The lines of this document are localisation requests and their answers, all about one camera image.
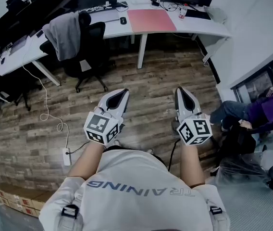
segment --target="bottle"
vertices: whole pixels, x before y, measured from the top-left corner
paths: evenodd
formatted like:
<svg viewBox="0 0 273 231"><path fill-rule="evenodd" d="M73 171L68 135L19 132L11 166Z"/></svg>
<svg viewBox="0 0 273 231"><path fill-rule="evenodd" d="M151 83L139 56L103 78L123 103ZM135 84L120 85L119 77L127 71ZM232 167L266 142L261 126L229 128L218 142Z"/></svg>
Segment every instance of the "bottle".
<svg viewBox="0 0 273 231"><path fill-rule="evenodd" d="M179 14L180 19L183 20L185 18L187 10L188 10L188 5L185 3L183 8L180 10L180 14Z"/></svg>

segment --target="backpack strap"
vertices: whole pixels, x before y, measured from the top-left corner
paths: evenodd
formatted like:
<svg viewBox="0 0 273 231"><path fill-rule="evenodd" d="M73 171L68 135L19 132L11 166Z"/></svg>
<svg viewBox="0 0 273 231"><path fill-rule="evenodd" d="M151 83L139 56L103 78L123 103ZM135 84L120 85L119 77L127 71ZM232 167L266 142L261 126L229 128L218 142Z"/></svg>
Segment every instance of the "backpack strap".
<svg viewBox="0 0 273 231"><path fill-rule="evenodd" d="M213 231L229 231L230 219L225 211L217 206L210 206L209 215L211 218Z"/></svg>
<svg viewBox="0 0 273 231"><path fill-rule="evenodd" d="M56 231L81 231L83 228L83 218L76 205L67 205L63 208L60 215L57 216L55 227Z"/></svg>

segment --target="black office chair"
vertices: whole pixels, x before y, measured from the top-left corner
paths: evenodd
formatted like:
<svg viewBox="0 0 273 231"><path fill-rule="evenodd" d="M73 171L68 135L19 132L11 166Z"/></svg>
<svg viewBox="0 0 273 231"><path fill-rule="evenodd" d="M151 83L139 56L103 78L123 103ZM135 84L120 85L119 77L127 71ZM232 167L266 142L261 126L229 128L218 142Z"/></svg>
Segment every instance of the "black office chair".
<svg viewBox="0 0 273 231"><path fill-rule="evenodd" d="M13 72L9 75L0 76L0 97L8 102L14 101L16 106L19 104L21 97L23 97L25 107L28 111L31 110L31 107L27 104L27 93L35 88L41 90L42 86L33 84L32 78L26 74L23 75L18 72Z"/></svg>
<svg viewBox="0 0 273 231"><path fill-rule="evenodd" d="M75 90L78 93L80 92L79 86L82 81L86 79L85 83L87 83L93 76L98 79L103 86L103 89L107 91L108 88L103 83L100 76L106 72L106 67L110 65L116 67L115 61L109 61L109 48L103 40L105 23L97 22L89 25L90 22L91 18L87 12L81 12L79 14L81 31L79 53L72 59L60 62L68 76L79 79L75 86ZM48 55L54 55L56 57L55 49L49 41L43 43L40 46L40 49ZM80 63L83 60L87 61L91 69L82 72Z"/></svg>

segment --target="power strip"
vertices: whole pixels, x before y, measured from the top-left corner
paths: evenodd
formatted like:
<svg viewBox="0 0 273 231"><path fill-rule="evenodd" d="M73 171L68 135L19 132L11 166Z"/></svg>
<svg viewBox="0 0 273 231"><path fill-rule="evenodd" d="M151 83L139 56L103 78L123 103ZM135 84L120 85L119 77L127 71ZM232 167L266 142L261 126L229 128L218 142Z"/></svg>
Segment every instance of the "power strip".
<svg viewBox="0 0 273 231"><path fill-rule="evenodd" d="M70 166L71 165L71 157L70 157L70 154L66 154L66 153L70 153L69 148L63 148L62 152L63 152L64 165Z"/></svg>

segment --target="pink folder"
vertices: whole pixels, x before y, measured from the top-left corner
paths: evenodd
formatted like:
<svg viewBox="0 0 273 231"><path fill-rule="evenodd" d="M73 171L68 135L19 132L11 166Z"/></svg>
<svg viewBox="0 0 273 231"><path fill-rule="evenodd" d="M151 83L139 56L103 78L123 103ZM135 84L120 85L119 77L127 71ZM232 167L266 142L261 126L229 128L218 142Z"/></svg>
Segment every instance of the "pink folder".
<svg viewBox="0 0 273 231"><path fill-rule="evenodd" d="M169 32L176 27L165 10L128 10L134 32Z"/></svg>

